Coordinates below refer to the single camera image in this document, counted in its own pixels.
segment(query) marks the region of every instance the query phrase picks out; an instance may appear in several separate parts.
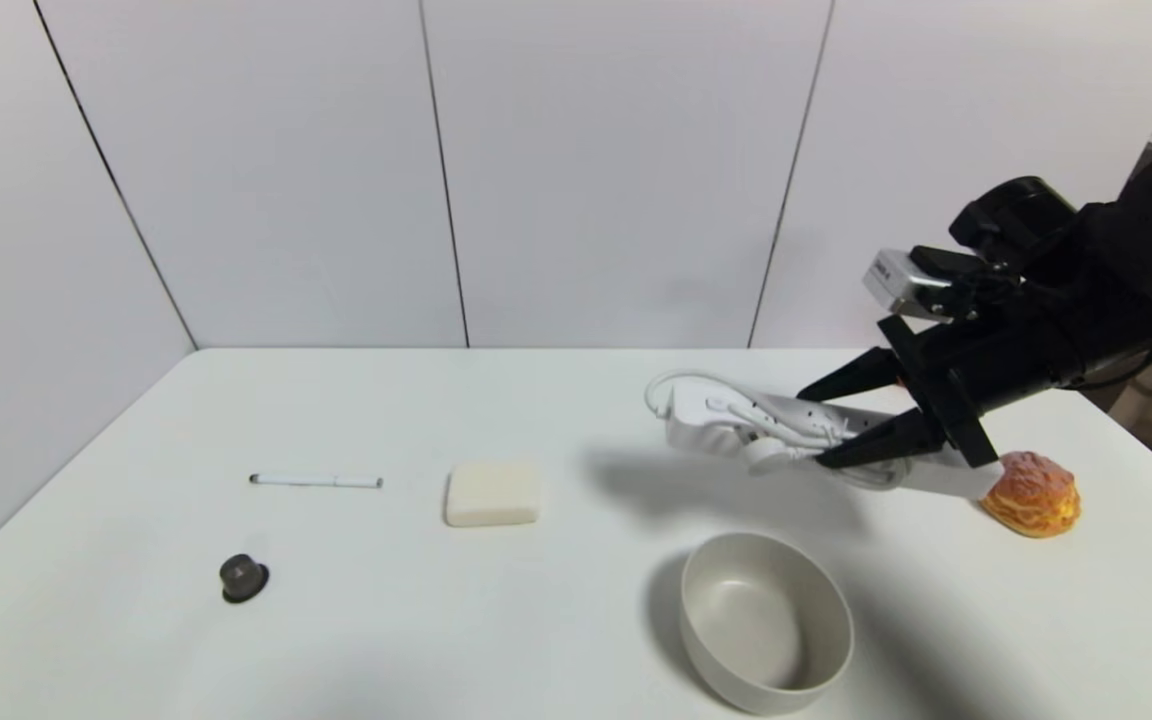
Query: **white marker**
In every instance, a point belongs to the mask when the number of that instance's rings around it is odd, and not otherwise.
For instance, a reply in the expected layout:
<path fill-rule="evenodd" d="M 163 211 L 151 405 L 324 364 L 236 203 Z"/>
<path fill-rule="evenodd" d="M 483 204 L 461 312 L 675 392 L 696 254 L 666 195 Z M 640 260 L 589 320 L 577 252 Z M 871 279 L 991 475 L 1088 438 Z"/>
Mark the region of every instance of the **white marker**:
<path fill-rule="evenodd" d="M 256 473 L 248 478 L 257 486 L 324 486 L 339 488 L 380 488 L 384 478 L 358 478 L 349 475 L 273 475 Z"/>

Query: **table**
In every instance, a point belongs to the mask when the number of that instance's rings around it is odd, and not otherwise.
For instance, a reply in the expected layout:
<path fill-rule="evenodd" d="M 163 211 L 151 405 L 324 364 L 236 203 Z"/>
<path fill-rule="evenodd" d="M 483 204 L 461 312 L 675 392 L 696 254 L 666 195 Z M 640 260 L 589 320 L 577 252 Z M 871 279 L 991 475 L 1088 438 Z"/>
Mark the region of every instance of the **table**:
<path fill-rule="evenodd" d="M 696 464 L 641 406 L 667 369 L 793 392 L 852 355 L 189 356 L 1 530 L 0 717 L 740 717 L 676 630 L 681 559 L 736 529 L 797 544 L 851 604 L 851 667 L 804 719 L 1152 717 L 1152 455 L 1076 393 L 986 420 L 1078 475 L 1083 520 L 1047 541 L 961 498 Z M 445 526 L 445 476 L 479 458 L 539 464 L 538 524 Z M 271 579 L 232 606 L 236 552 Z"/>

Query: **pastry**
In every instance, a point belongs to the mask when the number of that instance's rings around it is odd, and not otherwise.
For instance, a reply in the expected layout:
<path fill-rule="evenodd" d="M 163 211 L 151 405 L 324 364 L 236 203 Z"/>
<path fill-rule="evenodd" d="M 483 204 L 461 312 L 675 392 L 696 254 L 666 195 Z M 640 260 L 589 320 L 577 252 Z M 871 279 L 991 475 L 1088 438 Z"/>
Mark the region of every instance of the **pastry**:
<path fill-rule="evenodd" d="M 1074 528 L 1083 511 L 1074 473 L 1037 452 L 1009 452 L 999 460 L 1002 479 L 980 501 L 988 515 L 1032 538 Z"/>

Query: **sponge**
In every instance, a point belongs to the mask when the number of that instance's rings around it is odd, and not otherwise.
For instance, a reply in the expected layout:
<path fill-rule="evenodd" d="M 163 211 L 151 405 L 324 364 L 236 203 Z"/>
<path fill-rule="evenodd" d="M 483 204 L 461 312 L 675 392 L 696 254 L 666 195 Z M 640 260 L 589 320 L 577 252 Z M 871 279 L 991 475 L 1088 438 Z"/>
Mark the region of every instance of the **sponge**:
<path fill-rule="evenodd" d="M 465 462 L 452 470 L 444 517 L 453 528 L 535 523 L 540 475 L 522 462 Z"/>

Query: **bowl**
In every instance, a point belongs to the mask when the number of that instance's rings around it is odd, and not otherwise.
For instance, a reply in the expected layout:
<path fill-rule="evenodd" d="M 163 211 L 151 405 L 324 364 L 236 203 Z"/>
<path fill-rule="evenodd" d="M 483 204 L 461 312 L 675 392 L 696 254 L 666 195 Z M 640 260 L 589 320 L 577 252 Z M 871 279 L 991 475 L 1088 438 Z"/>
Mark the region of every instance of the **bowl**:
<path fill-rule="evenodd" d="M 756 715 L 817 700 L 851 660 L 851 612 L 812 559 L 776 539 L 710 539 L 682 570 L 682 644 L 700 679 Z"/>

